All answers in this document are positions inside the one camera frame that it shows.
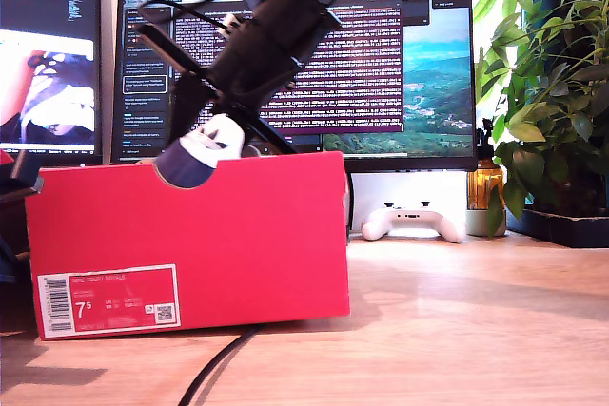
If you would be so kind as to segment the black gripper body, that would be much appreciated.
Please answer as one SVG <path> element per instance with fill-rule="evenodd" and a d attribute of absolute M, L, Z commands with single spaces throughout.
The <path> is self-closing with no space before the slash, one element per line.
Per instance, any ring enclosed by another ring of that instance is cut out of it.
<path fill-rule="evenodd" d="M 215 114 L 226 114 L 237 123 L 250 141 L 258 137 L 281 153 L 296 149 L 275 129 L 260 119 L 260 110 L 270 98 L 300 70 L 293 59 L 273 45 L 262 27 L 247 20 L 236 28 L 212 65 L 203 68 L 193 57 L 158 27 L 143 24 L 137 28 L 142 41 L 171 67 L 193 73 L 218 93 Z"/>

